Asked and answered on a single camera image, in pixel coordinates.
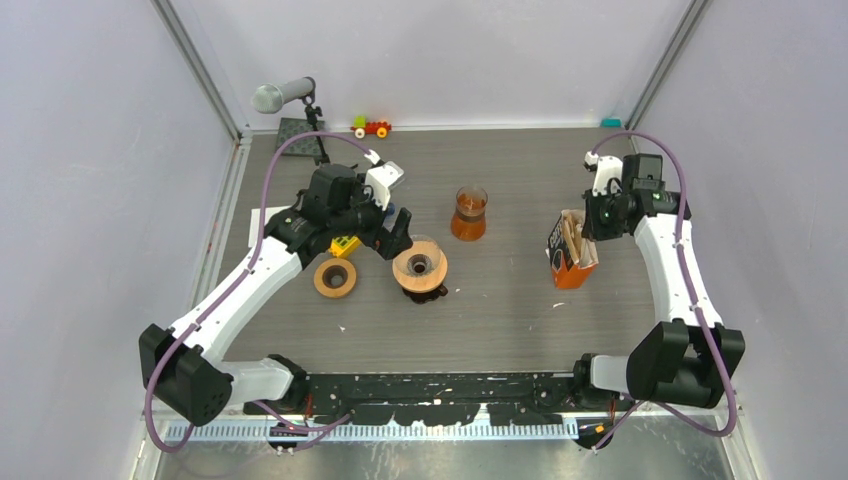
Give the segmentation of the orange coffee filter box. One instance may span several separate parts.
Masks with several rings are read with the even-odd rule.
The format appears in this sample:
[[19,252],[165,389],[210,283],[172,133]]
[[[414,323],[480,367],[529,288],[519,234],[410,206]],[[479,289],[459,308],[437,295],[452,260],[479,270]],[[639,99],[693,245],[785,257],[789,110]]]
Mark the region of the orange coffee filter box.
[[594,241],[583,236],[584,210],[562,210],[547,238],[546,252],[554,286],[578,289],[599,264]]

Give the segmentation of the large wooden ring holder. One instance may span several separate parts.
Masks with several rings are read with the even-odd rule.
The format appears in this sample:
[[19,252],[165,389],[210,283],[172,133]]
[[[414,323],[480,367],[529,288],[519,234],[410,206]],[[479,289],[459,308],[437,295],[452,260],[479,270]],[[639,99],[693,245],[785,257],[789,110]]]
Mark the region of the large wooden ring holder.
[[393,267],[392,262],[392,273],[394,275],[395,280],[403,289],[407,289],[413,292],[427,292],[429,290],[433,290],[434,288],[444,283],[448,273],[448,260],[446,255],[444,254],[440,267],[435,272],[421,277],[410,277],[402,275],[397,269]]

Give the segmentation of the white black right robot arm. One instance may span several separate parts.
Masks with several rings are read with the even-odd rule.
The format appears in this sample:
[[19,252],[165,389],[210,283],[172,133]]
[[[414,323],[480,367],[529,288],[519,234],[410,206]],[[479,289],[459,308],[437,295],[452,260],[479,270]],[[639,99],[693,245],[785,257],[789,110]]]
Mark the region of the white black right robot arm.
[[622,159],[588,152],[594,175],[583,194],[584,237],[595,242],[631,235],[647,267],[656,325],[627,356],[584,354],[574,365],[571,397],[596,410],[615,395],[698,408],[715,407],[746,345],[724,326],[706,293],[692,242],[691,213],[681,193],[667,189],[663,159]]

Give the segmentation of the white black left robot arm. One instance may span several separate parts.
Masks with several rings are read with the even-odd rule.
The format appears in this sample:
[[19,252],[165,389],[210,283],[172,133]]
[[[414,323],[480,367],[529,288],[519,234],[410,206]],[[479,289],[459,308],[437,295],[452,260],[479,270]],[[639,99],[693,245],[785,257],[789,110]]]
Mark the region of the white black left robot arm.
[[264,220],[254,246],[211,294],[169,328],[151,324],[141,333],[144,386],[196,427],[229,405],[256,400],[269,400],[284,414],[298,412],[307,389],[292,362],[279,355],[253,362],[223,357],[260,308],[334,239],[356,237],[385,260],[409,249],[407,209],[397,210],[393,228],[384,225],[402,178],[393,162],[363,173],[337,164],[317,168],[295,205]]

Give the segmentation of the dark brown dripper cup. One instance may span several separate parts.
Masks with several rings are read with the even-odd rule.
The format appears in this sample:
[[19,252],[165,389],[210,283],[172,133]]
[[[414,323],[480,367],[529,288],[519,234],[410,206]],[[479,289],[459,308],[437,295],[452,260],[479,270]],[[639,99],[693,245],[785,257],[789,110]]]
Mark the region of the dark brown dripper cup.
[[435,301],[449,293],[448,289],[443,284],[427,292],[413,292],[407,289],[403,289],[402,292],[415,304],[425,304],[427,302]]

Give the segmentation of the clear glass dripper cone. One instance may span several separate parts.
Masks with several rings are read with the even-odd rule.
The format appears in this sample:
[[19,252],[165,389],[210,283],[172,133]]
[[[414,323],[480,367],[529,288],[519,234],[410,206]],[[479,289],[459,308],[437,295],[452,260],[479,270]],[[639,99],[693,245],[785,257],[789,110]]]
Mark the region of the clear glass dripper cone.
[[402,275],[410,277],[421,277],[435,272],[444,257],[438,243],[426,235],[413,235],[411,239],[412,246],[393,260],[393,267]]

